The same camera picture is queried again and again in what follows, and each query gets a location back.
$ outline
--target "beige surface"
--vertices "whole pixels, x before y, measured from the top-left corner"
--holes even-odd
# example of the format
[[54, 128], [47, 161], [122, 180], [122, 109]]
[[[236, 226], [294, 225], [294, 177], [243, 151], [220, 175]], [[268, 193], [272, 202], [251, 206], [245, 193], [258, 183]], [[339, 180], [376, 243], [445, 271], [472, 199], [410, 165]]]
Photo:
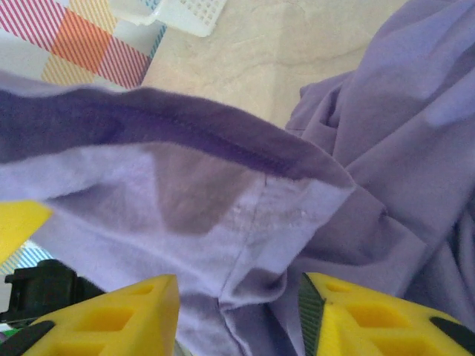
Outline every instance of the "beige surface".
[[167, 30], [144, 85], [203, 96], [283, 126], [299, 89], [354, 69], [405, 0], [228, 0], [201, 39]]

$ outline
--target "countertop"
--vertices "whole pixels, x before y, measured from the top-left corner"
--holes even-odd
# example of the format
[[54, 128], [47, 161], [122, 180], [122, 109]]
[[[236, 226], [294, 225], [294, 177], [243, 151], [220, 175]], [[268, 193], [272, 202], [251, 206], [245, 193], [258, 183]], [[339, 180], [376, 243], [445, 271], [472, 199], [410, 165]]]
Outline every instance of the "countertop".
[[144, 85], [283, 127], [310, 82], [353, 70], [405, 0], [228, 0], [212, 35], [167, 29]]

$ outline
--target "orange square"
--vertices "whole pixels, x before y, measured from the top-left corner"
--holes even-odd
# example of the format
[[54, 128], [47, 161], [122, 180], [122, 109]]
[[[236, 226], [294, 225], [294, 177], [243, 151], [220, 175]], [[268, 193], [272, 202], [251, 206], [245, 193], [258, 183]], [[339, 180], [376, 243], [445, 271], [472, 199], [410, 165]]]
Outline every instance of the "orange square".
[[66, 9], [51, 53], [97, 73], [112, 35]]

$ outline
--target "red and white stripes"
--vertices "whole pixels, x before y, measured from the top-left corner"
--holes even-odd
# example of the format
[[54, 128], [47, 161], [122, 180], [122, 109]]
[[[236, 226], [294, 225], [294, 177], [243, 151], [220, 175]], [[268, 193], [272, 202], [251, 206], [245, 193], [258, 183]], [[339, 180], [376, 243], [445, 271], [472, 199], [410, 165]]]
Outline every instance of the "red and white stripes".
[[135, 88], [142, 82], [150, 61], [146, 55], [113, 37], [98, 74], [125, 88]]
[[50, 51], [65, 8], [53, 0], [0, 1], [0, 27]]

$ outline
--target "black plastic part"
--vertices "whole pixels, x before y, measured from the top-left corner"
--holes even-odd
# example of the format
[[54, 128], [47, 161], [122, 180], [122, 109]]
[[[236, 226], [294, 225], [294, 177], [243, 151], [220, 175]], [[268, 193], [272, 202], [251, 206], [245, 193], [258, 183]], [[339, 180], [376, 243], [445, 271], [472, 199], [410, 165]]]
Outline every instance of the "black plastic part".
[[104, 293], [58, 260], [41, 261], [33, 268], [18, 268], [5, 277], [5, 282], [12, 284], [12, 291], [8, 310], [0, 313], [0, 323], [16, 329]]
[[469, 328], [442, 317], [432, 317], [430, 321], [433, 325], [437, 326], [441, 332], [458, 343], [468, 353], [475, 356], [475, 333]]
[[50, 320], [30, 325], [0, 344], [1, 356], [21, 356], [54, 327]]
[[318, 293], [311, 279], [306, 274], [303, 274], [298, 290], [298, 310], [306, 356], [315, 356], [317, 354], [324, 307], [325, 300]]

